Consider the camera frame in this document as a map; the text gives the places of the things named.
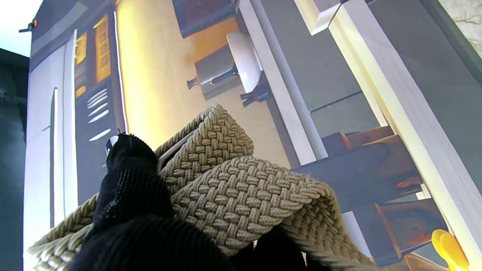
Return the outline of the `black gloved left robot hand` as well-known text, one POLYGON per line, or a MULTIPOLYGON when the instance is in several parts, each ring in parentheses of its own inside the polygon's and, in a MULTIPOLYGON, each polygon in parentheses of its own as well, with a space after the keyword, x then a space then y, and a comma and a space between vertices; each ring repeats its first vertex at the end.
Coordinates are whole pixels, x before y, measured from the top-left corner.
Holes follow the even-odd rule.
POLYGON ((120 133, 106 144, 107 174, 102 181, 93 228, 70 271, 327 271, 280 228, 227 257, 193 225, 175 220, 157 158, 141 139, 120 133))

